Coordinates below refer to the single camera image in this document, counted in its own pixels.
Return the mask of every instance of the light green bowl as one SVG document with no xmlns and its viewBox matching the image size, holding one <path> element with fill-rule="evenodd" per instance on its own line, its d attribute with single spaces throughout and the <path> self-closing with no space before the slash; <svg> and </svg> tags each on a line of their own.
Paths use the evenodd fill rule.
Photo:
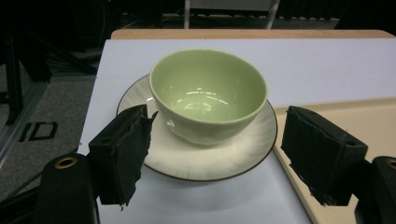
<svg viewBox="0 0 396 224">
<path fill-rule="evenodd" d="M 256 68 L 213 49 L 187 49 L 162 58 L 151 70 L 149 85 L 169 129 L 200 145 L 242 132 L 267 100 L 267 86 Z"/>
</svg>

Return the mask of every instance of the ceramic bowl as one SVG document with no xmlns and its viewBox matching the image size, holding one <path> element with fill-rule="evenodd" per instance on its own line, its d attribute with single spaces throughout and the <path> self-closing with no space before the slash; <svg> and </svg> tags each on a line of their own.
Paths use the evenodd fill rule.
<svg viewBox="0 0 396 224">
<path fill-rule="evenodd" d="M 213 49 L 186 49 L 159 60 L 149 85 L 165 125 L 199 145 L 242 132 L 267 100 L 262 74 L 250 63 Z"/>
</svg>

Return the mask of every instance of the table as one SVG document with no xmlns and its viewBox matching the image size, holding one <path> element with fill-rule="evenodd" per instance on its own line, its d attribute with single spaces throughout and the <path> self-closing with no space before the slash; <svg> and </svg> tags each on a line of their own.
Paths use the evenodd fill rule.
<svg viewBox="0 0 396 224">
<path fill-rule="evenodd" d="M 175 49 L 190 46 L 228 49 L 232 53 L 248 58 L 255 65 L 260 65 L 262 60 L 267 61 L 266 66 L 271 66 L 267 69 L 267 80 L 269 86 L 273 87 L 270 89 L 269 100 L 274 107 L 281 107 L 290 103 L 315 104 L 336 100 L 395 97 L 396 92 L 391 87 L 396 86 L 396 78 L 386 71 L 380 71 L 377 77 L 372 77 L 362 71 L 362 76 L 368 82 L 366 86 L 369 91 L 358 94 L 341 94 L 346 92 L 348 81 L 354 80 L 351 77 L 343 77 L 346 83 L 342 83 L 343 85 L 338 88 L 340 95 L 330 96 L 323 93 L 294 92 L 292 88 L 282 88 L 285 80 L 271 75 L 274 72 L 282 72 L 282 75 L 292 77 L 290 72 L 281 69 L 282 66 L 277 66 L 279 63 L 276 60 L 284 57 L 287 61 L 295 57 L 281 54 L 277 50 L 287 49 L 290 50 L 290 54 L 295 55 L 297 48 L 304 47 L 305 55 L 315 53 L 311 52 L 312 49 L 320 49 L 323 44 L 335 47 L 342 45 L 343 49 L 359 45 L 367 46 L 367 50 L 379 51 L 380 54 L 375 55 L 375 58 L 381 62 L 384 61 L 387 67 L 390 66 L 390 70 L 395 71 L 396 68 L 392 67 L 392 63 L 387 63 L 385 60 L 387 55 L 381 55 L 381 52 L 389 50 L 389 47 L 391 50 L 395 48 L 396 44 L 391 39 L 392 37 L 381 31 L 118 30 L 113 33 L 112 40 L 107 41 L 105 46 L 78 152 L 87 154 L 88 143 L 114 119 L 118 101 L 126 89 L 147 74 L 154 62 Z M 354 39 L 346 42 L 343 38 Z M 272 50 L 274 54 L 268 55 L 258 51 L 259 49 L 255 47 L 257 44 L 260 44 L 260 50 Z M 330 52 L 334 51 L 333 48 L 326 48 Z M 312 57 L 312 60 L 315 61 L 320 57 L 324 56 L 319 54 Z M 371 60 L 372 56 L 365 55 L 362 58 Z M 304 60 L 304 57 L 297 57 L 297 59 Z M 320 63 L 313 67 L 320 69 L 321 66 L 327 65 Z M 309 86 L 312 92 L 321 92 L 323 89 L 327 90 L 336 85 L 336 83 L 329 82 L 326 86 L 316 87 L 320 79 L 314 78 L 309 79 L 309 83 L 304 82 L 306 77 L 311 78 L 315 74 L 307 71 L 306 74 L 300 75 L 301 77 L 294 78 L 295 85 Z M 329 79 L 326 81 L 338 78 L 325 75 L 327 74 L 324 74 L 322 78 Z M 386 79 L 388 87 L 382 89 L 375 87 L 376 78 Z M 214 182 L 177 180 L 143 167 L 142 179 L 137 182 L 136 186 L 134 197 L 122 212 L 116 205 L 103 206 L 99 203 L 102 223 L 311 222 L 275 153 L 270 153 L 265 161 L 243 175 Z"/>
</svg>

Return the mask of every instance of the plate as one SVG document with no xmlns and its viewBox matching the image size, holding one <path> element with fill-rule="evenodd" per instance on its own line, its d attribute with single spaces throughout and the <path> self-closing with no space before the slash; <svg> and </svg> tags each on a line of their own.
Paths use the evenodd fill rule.
<svg viewBox="0 0 396 224">
<path fill-rule="evenodd" d="M 122 96 L 117 110 L 146 104 L 157 111 L 149 89 L 149 75 L 136 81 Z M 215 146 L 197 146 L 174 135 L 158 114 L 153 122 L 145 165 L 161 174 L 192 181 L 231 178 L 253 169 L 272 150 L 277 134 L 276 115 L 267 104 L 244 131 Z"/>
</svg>

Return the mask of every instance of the white table surface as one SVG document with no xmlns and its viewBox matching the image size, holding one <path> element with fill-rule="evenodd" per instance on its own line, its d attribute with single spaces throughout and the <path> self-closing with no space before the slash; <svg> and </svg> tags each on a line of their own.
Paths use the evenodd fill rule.
<svg viewBox="0 0 396 224">
<path fill-rule="evenodd" d="M 108 40 L 78 153 L 115 118 L 120 98 L 179 49 L 235 54 L 267 80 L 273 107 L 396 97 L 395 39 Z M 129 206 L 99 205 L 102 223 L 309 223 L 274 152 L 246 174 L 190 182 L 147 167 Z"/>
</svg>

